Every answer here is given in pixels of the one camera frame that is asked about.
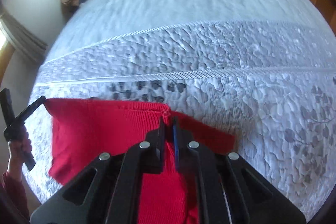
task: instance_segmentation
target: quilted bedspread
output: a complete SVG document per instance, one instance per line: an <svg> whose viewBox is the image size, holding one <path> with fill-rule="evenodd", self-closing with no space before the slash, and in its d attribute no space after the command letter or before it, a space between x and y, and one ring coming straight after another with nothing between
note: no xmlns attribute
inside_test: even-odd
<svg viewBox="0 0 336 224"><path fill-rule="evenodd" d="M311 219L336 183L336 39L327 23L308 0L156 1L81 7L31 101L166 103L234 134L241 156ZM44 202L60 188L48 175L51 117L41 107L26 126L37 164L25 175Z"/></svg>

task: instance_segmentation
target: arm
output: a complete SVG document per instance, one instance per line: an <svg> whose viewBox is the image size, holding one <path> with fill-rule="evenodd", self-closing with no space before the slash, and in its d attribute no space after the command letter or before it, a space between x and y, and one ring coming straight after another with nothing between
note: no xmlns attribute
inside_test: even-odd
<svg viewBox="0 0 336 224"><path fill-rule="evenodd" d="M28 139L28 135L26 134L22 142L10 141L8 143L8 149L10 157L7 172L3 174L2 186L22 215L29 219L26 192L21 182L22 165L24 163L21 157L21 149L26 152L32 151L31 141Z"/></svg>

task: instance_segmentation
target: silver screw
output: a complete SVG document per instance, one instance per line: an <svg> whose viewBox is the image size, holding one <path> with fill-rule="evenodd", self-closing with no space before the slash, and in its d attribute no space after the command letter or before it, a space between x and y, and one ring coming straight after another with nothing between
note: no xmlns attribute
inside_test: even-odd
<svg viewBox="0 0 336 224"><path fill-rule="evenodd" d="M239 155L236 152L231 152L229 153L229 159L231 160L238 160L239 159Z"/></svg>
<svg viewBox="0 0 336 224"><path fill-rule="evenodd" d="M110 154L107 153L107 152L101 153L101 154L99 155L99 159L100 159L100 160L108 160L109 158L110 158Z"/></svg>
<svg viewBox="0 0 336 224"><path fill-rule="evenodd" d="M198 142L192 141L192 142L188 143L188 146L190 148L197 148L197 147L200 146L200 144Z"/></svg>
<svg viewBox="0 0 336 224"><path fill-rule="evenodd" d="M150 147L151 144L150 144L149 142L147 142L147 141L144 141L144 142L141 142L141 143L139 144L139 146L140 146L140 148L145 149L145 148Z"/></svg>

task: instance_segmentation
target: human hand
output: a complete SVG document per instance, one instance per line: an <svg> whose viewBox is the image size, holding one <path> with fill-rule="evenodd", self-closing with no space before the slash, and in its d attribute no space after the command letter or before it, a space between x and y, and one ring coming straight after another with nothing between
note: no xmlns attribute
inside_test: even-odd
<svg viewBox="0 0 336 224"><path fill-rule="evenodd" d="M32 151L31 140L28 138L28 133L24 134L23 140L9 141L9 162L7 172L13 179L22 180L22 165L25 162L22 152L30 153Z"/></svg>

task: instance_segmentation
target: red cloth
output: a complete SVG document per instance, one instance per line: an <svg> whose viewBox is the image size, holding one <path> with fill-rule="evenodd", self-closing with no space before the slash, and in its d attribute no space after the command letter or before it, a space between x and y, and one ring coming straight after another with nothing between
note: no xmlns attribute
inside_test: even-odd
<svg viewBox="0 0 336 224"><path fill-rule="evenodd" d="M4 173L2 175L3 182L2 187L6 191L9 198L13 201L16 208L20 211L20 213L26 218L29 219L29 210L28 203L26 197L26 191L22 185L22 182L16 181L13 179L8 173ZM11 223L11 217L3 211L1 217L3 217L4 223Z"/></svg>
<svg viewBox="0 0 336 224"><path fill-rule="evenodd" d="M118 155L144 140L163 117L171 125L178 116L180 126L217 153L232 150L234 137L193 118L173 112L167 105L131 101L48 99L53 116L52 167L49 174L66 184L102 152ZM145 174L142 182L138 223L197 223L194 178L175 171L172 137L165 143L165 166L160 175Z"/></svg>

